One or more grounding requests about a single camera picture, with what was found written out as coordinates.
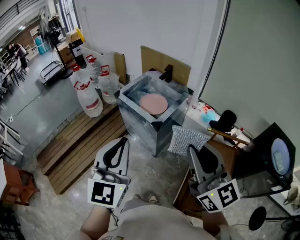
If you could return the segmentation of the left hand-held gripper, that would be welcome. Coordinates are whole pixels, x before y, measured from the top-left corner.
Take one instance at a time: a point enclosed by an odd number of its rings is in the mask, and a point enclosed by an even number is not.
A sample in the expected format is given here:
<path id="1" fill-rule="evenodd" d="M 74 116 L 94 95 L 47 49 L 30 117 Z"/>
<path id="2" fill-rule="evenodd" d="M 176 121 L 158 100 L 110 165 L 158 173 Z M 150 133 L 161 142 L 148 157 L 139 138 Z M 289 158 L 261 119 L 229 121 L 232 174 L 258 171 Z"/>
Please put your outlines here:
<path id="1" fill-rule="evenodd" d="M 119 207 L 131 179 L 128 178 L 129 140 L 114 139 L 96 154 L 91 178 L 88 178 L 88 203 L 108 209 Z"/>

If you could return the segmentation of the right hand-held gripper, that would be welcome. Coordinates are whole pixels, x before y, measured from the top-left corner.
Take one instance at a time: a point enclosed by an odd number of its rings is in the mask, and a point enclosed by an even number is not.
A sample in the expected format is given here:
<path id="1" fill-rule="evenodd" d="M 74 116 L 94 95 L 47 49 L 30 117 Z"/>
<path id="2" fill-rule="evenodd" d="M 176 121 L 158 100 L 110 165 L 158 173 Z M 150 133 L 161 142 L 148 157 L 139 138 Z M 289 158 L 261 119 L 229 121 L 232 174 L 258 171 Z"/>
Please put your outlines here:
<path id="1" fill-rule="evenodd" d="M 199 184 L 194 196 L 207 212 L 223 211 L 240 200 L 236 179 L 231 179 L 230 175 L 224 172 L 218 178 L 208 180 L 208 183 L 206 183 L 207 173 L 202 167 L 200 152 L 190 144 L 187 149 L 187 156 L 192 174 Z M 224 158 L 217 150 L 208 150 L 206 162 L 211 174 L 216 175 L 224 170 Z"/>

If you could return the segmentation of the silver mesh scrubbing cloth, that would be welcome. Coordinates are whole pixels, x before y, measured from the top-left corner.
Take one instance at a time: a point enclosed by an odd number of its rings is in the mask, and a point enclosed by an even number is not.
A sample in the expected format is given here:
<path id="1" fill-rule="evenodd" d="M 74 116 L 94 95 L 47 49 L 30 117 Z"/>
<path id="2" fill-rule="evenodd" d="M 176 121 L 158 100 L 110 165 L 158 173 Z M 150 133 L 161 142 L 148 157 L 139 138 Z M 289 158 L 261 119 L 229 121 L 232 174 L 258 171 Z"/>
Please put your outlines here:
<path id="1" fill-rule="evenodd" d="M 172 138 L 168 151 L 178 155 L 187 156 L 189 145 L 194 146 L 197 151 L 200 151 L 209 139 L 210 136 L 199 131 L 173 125 Z"/>

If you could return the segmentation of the large pink plate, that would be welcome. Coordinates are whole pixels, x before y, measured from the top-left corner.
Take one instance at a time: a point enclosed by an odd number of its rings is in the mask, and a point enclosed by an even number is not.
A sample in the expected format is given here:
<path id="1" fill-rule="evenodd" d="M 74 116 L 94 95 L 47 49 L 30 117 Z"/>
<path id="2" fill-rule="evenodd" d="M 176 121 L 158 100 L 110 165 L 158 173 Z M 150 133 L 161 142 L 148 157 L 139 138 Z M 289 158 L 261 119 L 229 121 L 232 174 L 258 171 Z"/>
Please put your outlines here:
<path id="1" fill-rule="evenodd" d="M 140 107 L 151 115 L 164 113 L 168 108 L 165 97 L 157 93 L 146 94 L 139 102 Z"/>

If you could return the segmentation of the person's right forearm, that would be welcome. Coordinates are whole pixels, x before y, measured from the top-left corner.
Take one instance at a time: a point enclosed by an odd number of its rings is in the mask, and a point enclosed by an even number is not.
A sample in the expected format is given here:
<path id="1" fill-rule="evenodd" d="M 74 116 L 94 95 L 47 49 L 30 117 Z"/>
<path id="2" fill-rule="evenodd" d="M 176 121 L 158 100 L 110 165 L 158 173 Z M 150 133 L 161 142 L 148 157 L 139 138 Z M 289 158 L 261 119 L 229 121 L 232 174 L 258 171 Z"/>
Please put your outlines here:
<path id="1" fill-rule="evenodd" d="M 228 222 L 221 211 L 214 213 L 204 211 L 202 214 L 202 221 L 204 230 L 214 237 L 220 232 L 221 225 L 228 226 Z"/>

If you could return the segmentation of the wooden slat platform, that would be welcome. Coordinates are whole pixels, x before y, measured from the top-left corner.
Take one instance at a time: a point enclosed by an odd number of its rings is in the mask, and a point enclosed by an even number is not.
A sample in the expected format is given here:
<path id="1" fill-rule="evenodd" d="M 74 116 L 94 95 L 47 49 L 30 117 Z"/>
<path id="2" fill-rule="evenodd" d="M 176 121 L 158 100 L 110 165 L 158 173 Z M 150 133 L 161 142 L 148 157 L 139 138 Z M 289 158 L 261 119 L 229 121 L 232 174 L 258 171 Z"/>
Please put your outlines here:
<path id="1" fill-rule="evenodd" d="M 117 105 L 104 104 L 95 118 L 78 114 L 38 154 L 37 162 L 57 195 L 65 193 L 91 166 L 97 152 L 127 130 Z"/>

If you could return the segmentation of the grey marbled sink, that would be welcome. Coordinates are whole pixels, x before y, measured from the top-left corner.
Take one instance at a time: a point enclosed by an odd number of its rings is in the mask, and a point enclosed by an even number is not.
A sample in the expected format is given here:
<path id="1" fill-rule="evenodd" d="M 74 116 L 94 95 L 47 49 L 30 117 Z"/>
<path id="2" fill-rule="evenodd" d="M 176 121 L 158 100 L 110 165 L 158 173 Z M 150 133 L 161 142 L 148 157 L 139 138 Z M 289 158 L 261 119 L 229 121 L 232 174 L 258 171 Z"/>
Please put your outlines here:
<path id="1" fill-rule="evenodd" d="M 157 156 L 171 141 L 172 126 L 182 125 L 193 91 L 174 80 L 161 80 L 159 71 L 147 71 L 115 94 L 124 124 L 131 136 Z M 147 94 L 159 94 L 167 100 L 166 111 L 151 115 L 139 105 Z"/>

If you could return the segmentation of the white side table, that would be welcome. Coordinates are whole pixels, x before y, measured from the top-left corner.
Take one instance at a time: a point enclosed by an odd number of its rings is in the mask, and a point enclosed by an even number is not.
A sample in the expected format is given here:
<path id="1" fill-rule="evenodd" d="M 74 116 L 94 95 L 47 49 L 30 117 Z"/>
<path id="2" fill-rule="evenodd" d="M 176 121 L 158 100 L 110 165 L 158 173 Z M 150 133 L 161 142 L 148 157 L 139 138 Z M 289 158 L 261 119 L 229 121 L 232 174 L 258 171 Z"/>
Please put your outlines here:
<path id="1" fill-rule="evenodd" d="M 192 102 L 190 103 L 190 106 L 187 109 L 187 113 L 184 118 L 182 126 L 185 128 L 194 129 L 196 131 L 202 132 L 203 134 L 206 134 L 209 136 L 213 136 L 213 132 L 210 132 L 207 130 L 208 128 L 210 128 L 209 123 L 205 123 L 201 119 L 201 115 L 204 112 L 206 112 L 209 109 L 211 109 L 211 110 L 213 110 L 213 109 L 212 109 L 212 107 L 210 107 L 203 101 L 198 100 L 198 99 L 196 99 L 196 100 L 197 100 L 196 105 L 193 105 Z M 215 112 L 215 113 L 216 113 L 216 121 L 217 121 L 217 120 L 219 120 L 220 115 L 217 112 Z M 238 128 L 234 127 L 234 129 L 231 131 L 231 133 L 229 135 L 232 135 L 236 129 L 238 129 Z M 250 143 L 250 138 L 245 136 L 243 133 L 241 135 L 239 135 L 237 138 L 244 142 Z M 221 136 L 221 135 L 216 135 L 215 140 L 219 141 L 219 142 L 223 142 L 223 143 L 227 144 L 228 146 L 233 146 L 233 144 L 230 144 L 228 141 L 225 141 L 223 136 Z"/>

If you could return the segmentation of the blue cloth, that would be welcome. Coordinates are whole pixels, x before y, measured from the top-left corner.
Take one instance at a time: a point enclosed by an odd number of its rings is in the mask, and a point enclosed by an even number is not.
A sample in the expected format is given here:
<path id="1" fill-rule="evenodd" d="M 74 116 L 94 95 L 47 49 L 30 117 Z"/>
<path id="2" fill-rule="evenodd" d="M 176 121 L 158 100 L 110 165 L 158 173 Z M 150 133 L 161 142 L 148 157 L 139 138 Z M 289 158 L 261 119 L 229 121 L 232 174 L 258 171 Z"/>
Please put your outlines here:
<path id="1" fill-rule="evenodd" d="M 201 119 L 205 123 L 209 123 L 211 120 L 216 120 L 216 113 L 209 109 L 201 115 Z"/>

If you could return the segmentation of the large brown cardboard sheet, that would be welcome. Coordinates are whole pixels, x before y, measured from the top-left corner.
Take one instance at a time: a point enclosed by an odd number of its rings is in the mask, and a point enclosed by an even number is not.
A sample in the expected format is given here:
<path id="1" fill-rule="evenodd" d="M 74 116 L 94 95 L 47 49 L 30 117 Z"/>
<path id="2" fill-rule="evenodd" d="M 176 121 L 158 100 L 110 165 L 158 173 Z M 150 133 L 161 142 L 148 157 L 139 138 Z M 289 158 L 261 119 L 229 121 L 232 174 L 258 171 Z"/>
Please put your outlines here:
<path id="1" fill-rule="evenodd" d="M 141 46 L 141 63 L 142 73 L 146 73 L 150 69 L 164 73 L 165 68 L 172 65 L 172 79 L 185 86 L 188 84 L 191 67 L 177 59 L 146 46 Z"/>

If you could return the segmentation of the white metal rack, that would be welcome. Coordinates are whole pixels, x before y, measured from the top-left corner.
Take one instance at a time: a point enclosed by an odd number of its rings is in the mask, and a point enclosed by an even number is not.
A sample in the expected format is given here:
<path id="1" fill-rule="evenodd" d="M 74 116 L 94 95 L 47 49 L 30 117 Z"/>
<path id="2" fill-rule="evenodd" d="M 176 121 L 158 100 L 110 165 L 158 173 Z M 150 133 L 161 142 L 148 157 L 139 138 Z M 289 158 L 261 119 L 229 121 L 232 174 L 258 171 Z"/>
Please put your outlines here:
<path id="1" fill-rule="evenodd" d="M 19 133 L 0 119 L 0 159 L 21 166 L 26 142 Z"/>

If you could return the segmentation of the grey platform trolley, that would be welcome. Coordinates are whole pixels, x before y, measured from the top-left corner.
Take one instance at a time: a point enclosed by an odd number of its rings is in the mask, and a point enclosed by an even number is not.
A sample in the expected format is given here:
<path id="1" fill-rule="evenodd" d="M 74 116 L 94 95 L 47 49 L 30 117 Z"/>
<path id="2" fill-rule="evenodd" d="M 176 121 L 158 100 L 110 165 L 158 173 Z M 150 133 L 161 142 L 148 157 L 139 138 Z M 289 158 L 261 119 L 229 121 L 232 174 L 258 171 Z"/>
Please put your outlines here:
<path id="1" fill-rule="evenodd" d="M 57 77 L 64 69 L 63 64 L 58 61 L 52 61 L 45 68 L 43 68 L 39 73 L 39 79 L 42 84 L 47 84 L 50 80 Z"/>

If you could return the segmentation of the brown cardboard box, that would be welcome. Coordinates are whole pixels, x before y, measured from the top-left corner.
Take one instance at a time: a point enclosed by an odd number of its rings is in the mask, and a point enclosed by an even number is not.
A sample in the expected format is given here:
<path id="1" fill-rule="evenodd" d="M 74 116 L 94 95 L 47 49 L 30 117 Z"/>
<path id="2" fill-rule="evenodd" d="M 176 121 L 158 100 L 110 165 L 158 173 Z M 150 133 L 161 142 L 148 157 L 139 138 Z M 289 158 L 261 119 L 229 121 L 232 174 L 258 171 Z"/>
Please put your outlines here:
<path id="1" fill-rule="evenodd" d="M 70 49 L 68 48 L 68 44 L 67 43 L 62 43 L 58 46 L 58 50 L 60 53 L 60 56 L 62 58 L 62 60 L 64 61 L 65 64 L 67 64 L 68 62 L 73 60 L 73 55 L 70 52 Z"/>

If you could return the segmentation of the blue water barrels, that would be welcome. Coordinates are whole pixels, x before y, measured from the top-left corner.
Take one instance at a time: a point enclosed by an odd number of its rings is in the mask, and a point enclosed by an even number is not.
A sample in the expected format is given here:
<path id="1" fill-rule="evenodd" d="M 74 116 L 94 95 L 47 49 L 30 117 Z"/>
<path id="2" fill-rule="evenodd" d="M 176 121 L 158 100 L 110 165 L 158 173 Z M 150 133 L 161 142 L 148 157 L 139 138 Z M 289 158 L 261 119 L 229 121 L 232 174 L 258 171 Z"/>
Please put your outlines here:
<path id="1" fill-rule="evenodd" d="M 46 47 L 42 41 L 42 38 L 40 36 L 36 37 L 34 39 L 34 41 L 35 41 L 35 44 L 36 44 L 39 54 L 43 55 L 44 53 L 47 52 L 47 49 L 46 49 Z"/>

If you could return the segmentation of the white wall pipe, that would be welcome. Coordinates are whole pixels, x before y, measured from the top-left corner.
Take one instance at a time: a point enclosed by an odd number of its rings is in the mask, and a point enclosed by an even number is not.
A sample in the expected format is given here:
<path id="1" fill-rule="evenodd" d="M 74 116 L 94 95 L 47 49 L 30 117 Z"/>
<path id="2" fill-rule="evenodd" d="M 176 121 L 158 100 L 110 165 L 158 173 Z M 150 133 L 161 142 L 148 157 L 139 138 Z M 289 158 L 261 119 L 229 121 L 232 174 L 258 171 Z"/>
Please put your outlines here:
<path id="1" fill-rule="evenodd" d="M 231 0 L 203 0 L 200 28 L 188 87 L 194 91 L 192 104 L 196 105 L 209 78 L 221 43 Z"/>

